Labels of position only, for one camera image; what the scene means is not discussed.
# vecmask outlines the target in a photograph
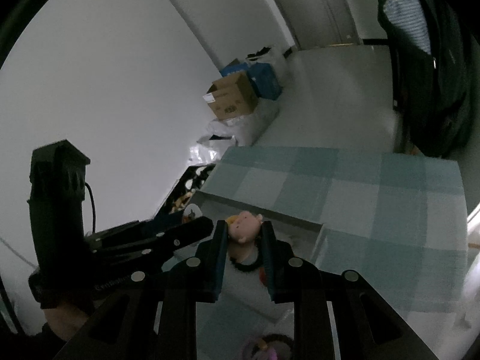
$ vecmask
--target blue striped fabric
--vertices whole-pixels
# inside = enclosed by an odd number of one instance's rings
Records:
[[[419,0],[387,0],[383,11],[390,23],[404,31],[413,45],[431,54],[427,21]]]

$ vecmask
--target door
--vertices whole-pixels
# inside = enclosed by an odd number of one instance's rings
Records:
[[[355,43],[358,36],[345,0],[275,0],[302,50]]]

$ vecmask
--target floor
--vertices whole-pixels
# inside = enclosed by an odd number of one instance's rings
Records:
[[[280,113],[257,145],[396,150],[401,123],[387,46],[318,48],[288,62]]]

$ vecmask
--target human hand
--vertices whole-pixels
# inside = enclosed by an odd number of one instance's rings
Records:
[[[70,340],[87,321],[88,315],[78,307],[62,301],[54,309],[43,310],[52,332],[63,341]]]

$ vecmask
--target baby doll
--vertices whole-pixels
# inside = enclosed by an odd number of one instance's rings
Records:
[[[229,256],[237,263],[244,261],[255,248],[255,238],[260,233],[262,216],[242,211],[227,218],[229,224]]]

